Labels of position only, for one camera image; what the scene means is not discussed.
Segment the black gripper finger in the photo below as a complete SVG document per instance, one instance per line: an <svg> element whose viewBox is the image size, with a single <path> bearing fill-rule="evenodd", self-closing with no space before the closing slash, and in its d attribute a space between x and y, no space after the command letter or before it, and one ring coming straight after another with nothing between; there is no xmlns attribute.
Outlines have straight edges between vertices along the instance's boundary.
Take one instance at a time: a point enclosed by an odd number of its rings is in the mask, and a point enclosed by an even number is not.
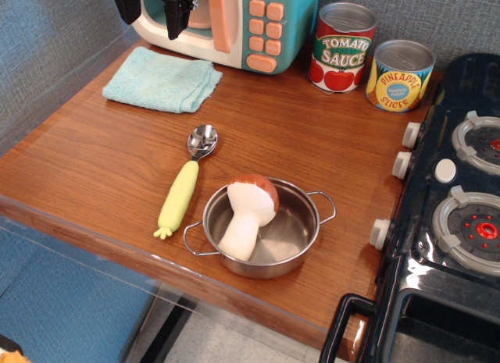
<svg viewBox="0 0 500 363"><path fill-rule="evenodd" d="M198 6L198 0L165 0L167 35L170 40L179 37L188 26L190 13Z"/></svg>
<svg viewBox="0 0 500 363"><path fill-rule="evenodd" d="M141 0L114 0L121 19L132 24L141 15Z"/></svg>

